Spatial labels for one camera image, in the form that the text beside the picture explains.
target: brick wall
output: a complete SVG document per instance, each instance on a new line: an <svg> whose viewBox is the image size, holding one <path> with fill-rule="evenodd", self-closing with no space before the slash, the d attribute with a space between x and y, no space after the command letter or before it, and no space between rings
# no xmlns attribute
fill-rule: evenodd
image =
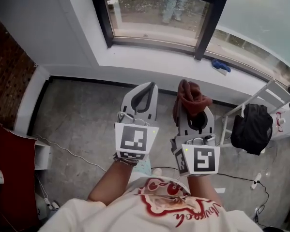
<svg viewBox="0 0 290 232"><path fill-rule="evenodd" d="M34 62L0 22L0 123L13 129Z"/></svg>

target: bracelet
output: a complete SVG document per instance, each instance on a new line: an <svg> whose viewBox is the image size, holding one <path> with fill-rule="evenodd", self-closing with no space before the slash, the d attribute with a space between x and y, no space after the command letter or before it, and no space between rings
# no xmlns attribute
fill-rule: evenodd
<svg viewBox="0 0 290 232"><path fill-rule="evenodd" d="M119 158L117 156L117 153L114 154L114 160L122 162L125 165L132 166L132 167L135 167L137 165L137 163L138 163L138 160Z"/></svg>

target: red object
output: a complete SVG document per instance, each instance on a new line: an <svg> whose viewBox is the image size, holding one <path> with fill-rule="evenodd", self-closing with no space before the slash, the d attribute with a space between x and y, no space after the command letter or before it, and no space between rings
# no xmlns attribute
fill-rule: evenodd
<svg viewBox="0 0 290 232"><path fill-rule="evenodd" d="M35 139L22 138L0 125L0 227L17 230L38 226L35 192Z"/></svg>
<svg viewBox="0 0 290 232"><path fill-rule="evenodd" d="M177 99L173 108L173 119L175 123L177 116L177 103L179 100L192 118L194 118L198 113L203 112L207 106L213 103L212 99L202 95L199 85L193 82L188 82L185 79L181 80L178 86Z"/></svg>

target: blue object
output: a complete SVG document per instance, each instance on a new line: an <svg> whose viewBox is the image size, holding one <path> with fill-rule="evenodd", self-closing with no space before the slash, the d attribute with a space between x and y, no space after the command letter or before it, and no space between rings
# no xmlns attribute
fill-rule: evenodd
<svg viewBox="0 0 290 232"><path fill-rule="evenodd" d="M212 60L212 65L213 65L213 67L215 67L217 70L219 70L219 69L223 69L223 70L226 70L226 71L228 71L228 72L231 72L231 68L228 66L228 65L226 65L226 64L224 64L224 63L222 63L222 62L220 62L218 59L216 59L216 58L214 58L213 60Z"/></svg>

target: person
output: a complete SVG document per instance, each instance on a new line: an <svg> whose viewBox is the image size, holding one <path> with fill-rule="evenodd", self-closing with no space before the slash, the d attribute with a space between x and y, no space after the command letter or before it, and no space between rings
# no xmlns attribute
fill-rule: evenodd
<svg viewBox="0 0 290 232"><path fill-rule="evenodd" d="M169 24L173 15L175 15L176 21L181 21L181 15L184 11L184 5L187 0L168 0L166 4L166 8L163 11L162 22L165 24Z"/></svg>
<svg viewBox="0 0 290 232"><path fill-rule="evenodd" d="M40 232L262 231L244 212L224 210L208 176L189 176L189 190L161 172L151 175L149 159L115 157L88 199L69 200Z"/></svg>

